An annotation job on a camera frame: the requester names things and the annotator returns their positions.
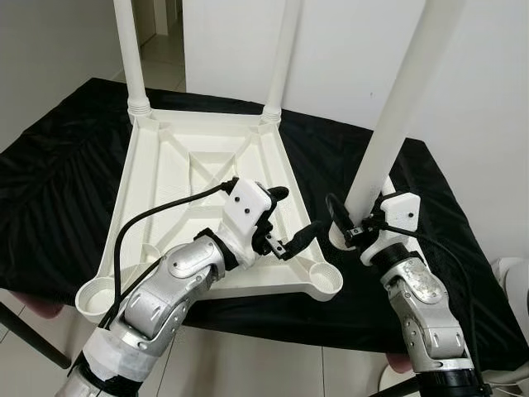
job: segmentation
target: white wall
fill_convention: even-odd
[[[0,151],[87,79],[121,69],[112,1],[1,1]]]
[[[487,257],[527,256],[527,4],[469,0],[410,136]],[[423,0],[305,0],[284,108],[373,128]],[[184,0],[187,90],[262,103],[284,0]]]

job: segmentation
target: black tablecloth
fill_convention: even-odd
[[[256,103],[160,90],[148,90],[148,96],[153,108],[251,114],[262,109]],[[1,287],[73,304],[79,286],[99,266],[130,132],[126,86],[91,79],[0,155]],[[310,218],[330,222],[325,195],[346,196],[370,131],[285,111],[280,132]],[[421,196],[420,231],[452,250],[474,282],[482,367],[521,365],[529,358],[527,344],[425,144],[407,139],[391,176],[397,189]],[[281,341],[404,352],[398,319],[379,278],[355,253],[319,242],[344,277],[343,290],[332,301],[281,294],[199,302],[187,324]],[[468,330],[468,297],[457,267],[442,252],[423,249]]]

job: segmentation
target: black cloth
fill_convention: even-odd
[[[153,108],[259,114],[234,99],[148,90]],[[0,286],[74,303],[99,266],[131,125],[126,86],[91,79],[28,128],[0,155]],[[284,147],[312,220],[330,223],[325,195],[343,199],[370,131],[285,111]],[[473,281],[476,330],[484,369],[512,370],[529,349],[468,221],[425,144],[407,139],[392,169],[397,189],[421,196],[420,231],[447,246]],[[355,253],[321,239],[326,259],[343,274],[330,302],[278,294],[197,303],[188,325],[280,341],[376,352],[404,352],[397,316],[379,277]],[[450,292],[468,336],[468,297],[455,264],[426,243],[431,268]]]

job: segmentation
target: black table leg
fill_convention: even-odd
[[[419,391],[419,384],[417,378],[414,376],[413,378],[400,382],[388,389],[381,390],[370,397],[403,397],[404,395],[410,395],[416,391]]]
[[[41,335],[20,320],[2,302],[0,302],[0,323],[61,368],[69,368],[72,364],[72,361],[67,356],[51,346]]]

